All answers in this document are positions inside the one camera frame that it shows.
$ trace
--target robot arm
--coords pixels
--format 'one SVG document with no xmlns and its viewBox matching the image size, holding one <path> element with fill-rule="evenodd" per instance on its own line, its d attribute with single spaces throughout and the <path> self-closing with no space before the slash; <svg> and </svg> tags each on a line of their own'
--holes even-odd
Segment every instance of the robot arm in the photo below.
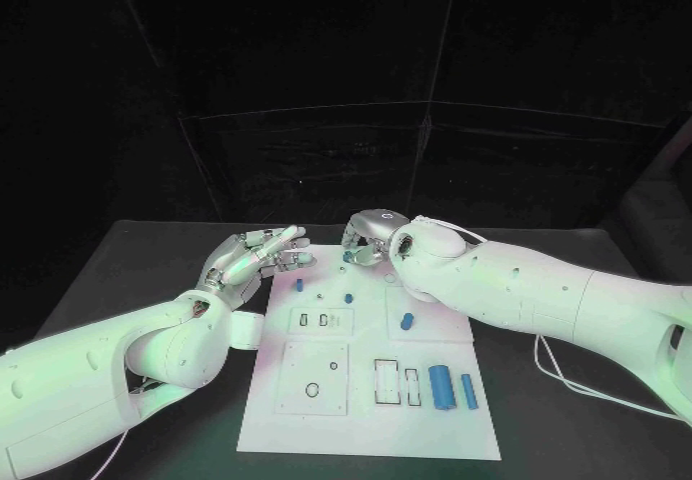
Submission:
<svg viewBox="0 0 692 480">
<path fill-rule="evenodd" d="M 382 260 L 391 260 L 411 295 L 499 328 L 559 338 L 600 353 L 692 425 L 692 287 L 598 272 L 505 243 L 469 245 L 448 224 L 424 217 L 401 221 L 394 212 L 366 210 L 353 215 L 347 230 L 368 235 L 373 229 L 362 225 L 379 226 Z M 343 245 L 355 248 L 352 242 Z M 362 250 L 345 257 L 356 264 Z M 676 326 L 685 331 L 672 348 Z"/>
<path fill-rule="evenodd" d="M 314 264 L 301 227 L 234 235 L 173 301 L 45 338 L 0 357 L 0 479 L 62 465 L 206 385 L 228 348 L 257 349 L 262 316 L 234 310 L 275 271 Z M 156 380 L 128 391 L 125 367 Z"/>
</svg>

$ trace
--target rectangular outline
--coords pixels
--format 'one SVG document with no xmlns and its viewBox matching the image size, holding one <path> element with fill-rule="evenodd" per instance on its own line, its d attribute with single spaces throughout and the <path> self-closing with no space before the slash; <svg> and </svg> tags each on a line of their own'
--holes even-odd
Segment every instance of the rectangular outline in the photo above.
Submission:
<svg viewBox="0 0 692 480">
<path fill-rule="evenodd" d="M 418 405 L 411 403 L 411 391 L 408 390 L 408 372 L 415 372 L 415 381 L 418 382 Z M 421 402 L 421 377 L 418 376 L 418 369 L 407 368 L 404 370 L 404 376 L 407 378 L 408 406 L 409 407 L 421 407 L 422 406 L 422 402 Z"/>
<path fill-rule="evenodd" d="M 396 383 L 399 381 L 399 361 L 398 360 L 391 360 L 388 358 L 376 358 L 373 361 L 375 365 L 375 404 L 376 405 L 401 405 L 401 388 L 399 391 L 396 392 L 396 395 L 399 397 L 399 401 L 396 403 L 388 403 L 388 402 L 378 402 L 378 362 L 394 362 L 396 365 Z"/>
</svg>

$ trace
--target robotic hand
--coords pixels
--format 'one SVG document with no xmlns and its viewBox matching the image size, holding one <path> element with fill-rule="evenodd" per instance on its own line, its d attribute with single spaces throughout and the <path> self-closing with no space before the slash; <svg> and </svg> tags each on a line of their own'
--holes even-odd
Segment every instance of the robotic hand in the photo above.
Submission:
<svg viewBox="0 0 692 480">
<path fill-rule="evenodd" d="M 480 243 L 467 244 L 454 230 Z M 366 247 L 358 247 L 360 237 Z M 692 426 L 692 286 L 662 285 L 578 267 L 535 250 L 486 241 L 438 220 L 417 217 L 409 222 L 389 210 L 352 216 L 342 245 L 345 260 L 355 264 L 392 262 L 418 300 L 441 302 L 496 327 L 535 334 L 535 355 L 545 335 L 608 357 L 642 379 L 676 415 L 607 397 L 567 380 L 559 368 L 554 375 L 539 366 L 578 393 Z M 676 327 L 685 330 L 673 347 Z"/>
<path fill-rule="evenodd" d="M 0 479 L 76 458 L 213 380 L 229 346 L 257 349 L 262 316 L 234 310 L 262 277 L 314 264 L 287 251 L 309 245 L 304 233 L 290 226 L 231 236 L 195 290 L 0 357 Z M 125 367 L 150 379 L 133 391 Z"/>
</svg>

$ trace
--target gray table surface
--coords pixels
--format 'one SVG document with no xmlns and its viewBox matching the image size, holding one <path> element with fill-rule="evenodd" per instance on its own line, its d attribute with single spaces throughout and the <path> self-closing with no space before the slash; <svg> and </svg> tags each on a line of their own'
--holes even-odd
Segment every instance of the gray table surface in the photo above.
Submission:
<svg viewBox="0 0 692 480">
<path fill-rule="evenodd" d="M 36 338 L 173 299 L 193 288 L 206 256 L 232 233 L 280 226 L 117 222 Z M 343 225 L 306 228 L 313 243 L 339 243 Z M 571 263 L 636 276 L 601 230 L 476 231 Z M 265 280 L 245 310 L 264 313 L 270 287 Z M 100 479 L 691 478 L 692 431 L 682 422 L 572 393 L 533 365 L 532 336 L 473 320 L 471 328 L 500 462 L 236 452 L 255 352 L 231 349 L 213 382 L 130 431 Z M 569 378 L 665 409 L 614 362 L 558 340 L 551 345 Z M 91 478 L 114 444 L 35 478 Z"/>
</svg>

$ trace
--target blue block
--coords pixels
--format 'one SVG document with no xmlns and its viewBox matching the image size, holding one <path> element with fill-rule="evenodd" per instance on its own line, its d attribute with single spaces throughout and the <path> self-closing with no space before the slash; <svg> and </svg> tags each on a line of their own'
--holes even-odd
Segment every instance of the blue block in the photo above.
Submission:
<svg viewBox="0 0 692 480">
<path fill-rule="evenodd" d="M 457 408 L 454 390 L 451 388 L 450 369 L 447 365 L 435 365 L 434 367 L 430 367 L 428 374 L 437 410 L 450 410 Z"/>
<path fill-rule="evenodd" d="M 476 410 L 479 408 L 479 404 L 476 402 L 476 393 L 473 391 L 471 376 L 467 373 L 461 375 L 461 383 L 464 384 L 466 403 L 469 405 L 469 410 Z"/>
<path fill-rule="evenodd" d="M 414 314 L 407 313 L 404 315 L 404 320 L 401 321 L 401 329 L 408 330 L 412 324 L 414 324 Z"/>
</svg>

